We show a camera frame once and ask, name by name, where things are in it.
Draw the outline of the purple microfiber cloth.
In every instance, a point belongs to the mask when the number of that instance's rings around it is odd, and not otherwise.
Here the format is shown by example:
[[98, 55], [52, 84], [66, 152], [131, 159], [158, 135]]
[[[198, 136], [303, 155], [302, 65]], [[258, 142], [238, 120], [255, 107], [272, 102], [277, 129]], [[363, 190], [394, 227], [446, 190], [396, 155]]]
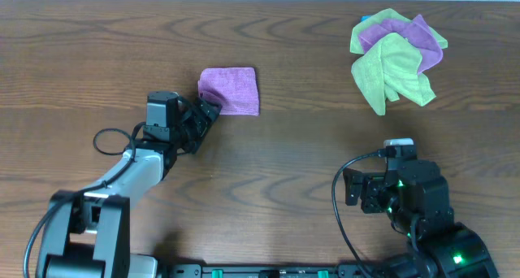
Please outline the purple microfiber cloth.
[[198, 94], [208, 102], [219, 104], [221, 115], [260, 114], [253, 67], [207, 68], [200, 75]]

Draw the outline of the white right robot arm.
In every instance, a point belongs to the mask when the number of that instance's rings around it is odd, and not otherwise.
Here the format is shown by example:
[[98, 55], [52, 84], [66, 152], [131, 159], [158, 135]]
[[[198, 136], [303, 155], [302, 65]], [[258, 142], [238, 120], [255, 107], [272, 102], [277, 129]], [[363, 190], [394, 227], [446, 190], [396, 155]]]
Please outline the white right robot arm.
[[365, 214], [384, 213], [407, 239], [407, 251], [369, 265], [359, 254], [355, 265], [364, 277], [485, 277], [499, 275], [480, 236], [454, 219], [448, 181], [439, 166], [419, 159], [414, 143], [387, 144], [364, 154], [383, 158], [384, 172], [360, 172], [343, 164], [333, 178], [344, 181], [345, 203]]

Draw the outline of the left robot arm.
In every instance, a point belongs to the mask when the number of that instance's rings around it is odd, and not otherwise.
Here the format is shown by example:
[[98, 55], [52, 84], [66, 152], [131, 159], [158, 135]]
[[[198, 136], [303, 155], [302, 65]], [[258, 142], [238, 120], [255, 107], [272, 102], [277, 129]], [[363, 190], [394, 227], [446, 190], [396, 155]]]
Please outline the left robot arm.
[[41, 239], [37, 277], [167, 277], [155, 257], [130, 250], [130, 211], [182, 154], [199, 149], [222, 107], [177, 93], [151, 93], [147, 115], [132, 132], [120, 160], [104, 176], [77, 191], [59, 190], [29, 238], [23, 275]]

